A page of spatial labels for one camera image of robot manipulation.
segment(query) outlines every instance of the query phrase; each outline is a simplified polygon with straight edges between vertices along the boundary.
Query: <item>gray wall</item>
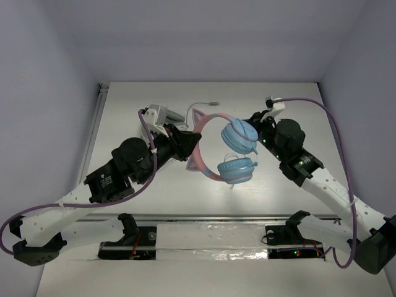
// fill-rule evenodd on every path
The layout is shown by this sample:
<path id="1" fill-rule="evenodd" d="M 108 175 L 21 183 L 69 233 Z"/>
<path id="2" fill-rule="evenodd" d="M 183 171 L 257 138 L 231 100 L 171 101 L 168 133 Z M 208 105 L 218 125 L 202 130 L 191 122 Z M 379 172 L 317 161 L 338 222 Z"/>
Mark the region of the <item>gray wall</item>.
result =
<path id="1" fill-rule="evenodd" d="M 321 80 L 342 127 L 356 194 L 396 215 L 396 1 L 367 1 Z M 396 290 L 396 259 L 387 267 Z"/>
<path id="2" fill-rule="evenodd" d="M 34 1 L 1 1 L 2 222 L 67 193 L 82 158 L 97 86 L 75 41 L 58 25 Z M 7 235 L 7 246 L 15 239 Z M 35 296 L 41 270 L 1 252 L 0 295 Z"/>
<path id="3" fill-rule="evenodd" d="M 318 82 L 365 0 L 53 0 L 98 81 Z"/>

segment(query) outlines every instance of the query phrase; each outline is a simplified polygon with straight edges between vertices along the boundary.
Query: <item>headphones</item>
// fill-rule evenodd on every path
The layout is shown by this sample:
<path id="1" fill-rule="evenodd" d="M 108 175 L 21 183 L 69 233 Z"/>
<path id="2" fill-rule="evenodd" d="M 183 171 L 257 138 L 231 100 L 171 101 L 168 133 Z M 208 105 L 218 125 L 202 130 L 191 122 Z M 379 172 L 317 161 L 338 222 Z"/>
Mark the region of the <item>headphones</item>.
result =
<path id="1" fill-rule="evenodd" d="M 230 149 L 243 155 L 247 155 L 251 152 L 257 154 L 257 131 L 247 122 L 234 118 L 228 114 L 205 114 L 201 110 L 193 108 L 193 132 L 201 133 L 204 126 L 214 118 L 223 118 L 229 121 L 222 130 L 221 136 Z M 189 171 L 201 171 L 208 178 L 215 181 L 224 181 L 227 184 L 240 184 L 251 180 L 255 166 L 257 166 L 257 162 L 253 162 L 247 157 L 225 161 L 217 165 L 217 170 L 220 174 L 218 175 L 210 170 L 204 163 L 198 143 L 187 161 L 186 169 Z"/>

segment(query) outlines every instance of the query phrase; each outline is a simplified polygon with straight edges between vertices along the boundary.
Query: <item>headphone cushion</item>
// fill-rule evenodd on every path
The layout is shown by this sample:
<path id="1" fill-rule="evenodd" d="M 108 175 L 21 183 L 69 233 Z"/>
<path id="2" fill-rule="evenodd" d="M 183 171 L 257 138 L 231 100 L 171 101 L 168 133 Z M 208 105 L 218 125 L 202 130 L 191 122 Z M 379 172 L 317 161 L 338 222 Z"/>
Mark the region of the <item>headphone cushion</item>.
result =
<path id="1" fill-rule="evenodd" d="M 235 170 L 252 165 L 253 162 L 250 158 L 240 158 L 240 159 L 234 159 L 220 163 L 219 165 L 217 165 L 217 170 L 219 172 L 224 172 L 224 171 Z"/>
<path id="2" fill-rule="evenodd" d="M 243 155 L 251 152 L 256 152 L 257 147 L 257 132 L 247 122 L 234 120 L 232 124 L 227 124 L 222 130 L 222 139 L 226 145 L 234 152 L 241 153 Z"/>
<path id="3" fill-rule="evenodd" d="M 227 184 L 239 184 L 252 178 L 256 165 L 250 158 L 241 158 L 221 163 L 217 165 L 217 170 Z"/>

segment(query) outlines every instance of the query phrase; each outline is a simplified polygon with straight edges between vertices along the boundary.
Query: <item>purple cable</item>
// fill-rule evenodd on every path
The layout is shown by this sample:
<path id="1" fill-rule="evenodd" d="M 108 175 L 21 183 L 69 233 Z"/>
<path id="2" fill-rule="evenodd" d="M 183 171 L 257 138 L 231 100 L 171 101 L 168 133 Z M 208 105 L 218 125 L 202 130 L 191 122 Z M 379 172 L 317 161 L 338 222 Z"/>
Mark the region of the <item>purple cable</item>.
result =
<path id="1" fill-rule="evenodd" d="M 138 115 L 139 115 L 139 119 L 143 125 L 143 128 L 147 134 L 148 137 L 148 141 L 150 142 L 150 147 L 152 150 L 155 150 L 155 145 L 154 145 L 154 141 L 153 141 L 153 137 L 150 133 L 150 129 L 147 126 L 147 124 L 144 121 L 143 118 L 143 112 L 144 110 L 139 110 Z M 65 203 L 63 204 L 64 207 L 75 207 L 78 209 L 95 209 L 95 208 L 99 208 L 99 207 L 106 207 L 106 206 L 112 206 L 112 205 L 117 205 L 120 203 L 124 203 L 127 202 L 129 200 L 131 200 L 132 198 L 136 197 L 137 195 L 139 195 L 141 192 L 143 192 L 144 190 L 147 189 L 147 187 L 151 184 L 151 182 L 153 181 L 154 177 L 155 177 L 155 173 L 157 172 L 157 153 L 153 152 L 153 173 L 151 175 L 151 177 L 147 180 L 147 182 L 135 193 L 133 193 L 132 195 L 128 196 L 127 198 L 124 198 L 122 200 L 119 201 L 114 201 L 114 202 L 109 202 L 109 203 L 102 203 L 102 204 L 74 204 L 74 203 Z M 4 230 L 6 229 L 7 225 L 13 221 L 15 218 L 19 217 L 20 215 L 24 215 L 28 212 L 33 212 L 35 210 L 40 210 L 40 209 L 47 209 L 50 207 L 60 207 L 59 204 L 57 203 L 50 203 L 50 204 L 43 204 L 43 205 L 38 205 L 38 206 L 34 206 L 31 207 L 29 209 L 25 209 L 21 212 L 16 213 L 15 215 L 11 216 L 8 220 L 6 220 L 0 227 L 0 249 L 2 249 L 4 252 L 6 252 L 7 254 L 13 255 L 14 253 L 12 251 L 10 251 L 8 248 L 6 248 L 6 246 L 4 245 L 3 241 L 2 241 L 2 234 L 4 232 Z"/>
<path id="2" fill-rule="evenodd" d="M 353 186 L 352 186 L 352 181 L 351 181 L 351 176 L 349 173 L 349 169 L 348 169 L 348 165 L 345 161 L 345 152 L 344 152 L 344 148 L 343 148 L 343 144 L 342 144 L 342 139 L 341 139 L 341 133 L 340 133 L 340 129 L 338 128 L 337 122 L 335 121 L 335 118 L 333 117 L 332 113 L 330 112 L 330 110 L 324 106 L 322 103 L 319 103 L 313 99 L 309 99 L 309 98 L 281 98 L 281 99 L 276 99 L 273 102 L 277 103 L 277 102 L 287 102 L 287 101 L 307 101 L 307 102 L 312 102 L 315 103 L 316 105 L 319 105 L 329 116 L 329 118 L 332 120 L 333 124 L 334 124 L 334 128 L 335 131 L 337 132 L 337 137 L 339 139 L 340 142 L 340 153 L 341 153 L 341 161 L 343 164 L 343 168 L 344 168 L 344 172 L 345 172 L 345 176 L 346 176 L 346 180 L 347 180 L 347 184 L 348 184 L 348 194 L 349 194 L 349 200 L 352 203 L 351 205 L 351 211 L 352 211 L 352 222 L 353 222 L 353 226 L 352 226 L 352 247 L 351 247 L 351 254 L 349 256 L 348 261 L 342 265 L 339 263 L 338 259 L 337 259 L 337 255 L 335 253 L 335 249 L 333 248 L 333 256 L 334 256 L 334 261 L 335 263 L 340 267 L 340 268 L 348 268 L 351 263 L 353 262 L 353 258 L 355 258 L 355 253 L 356 253 L 356 247 L 357 247 L 357 242 L 358 242 L 358 224 L 357 224 L 357 216 L 356 216 L 356 207 L 355 204 L 353 203 Z"/>

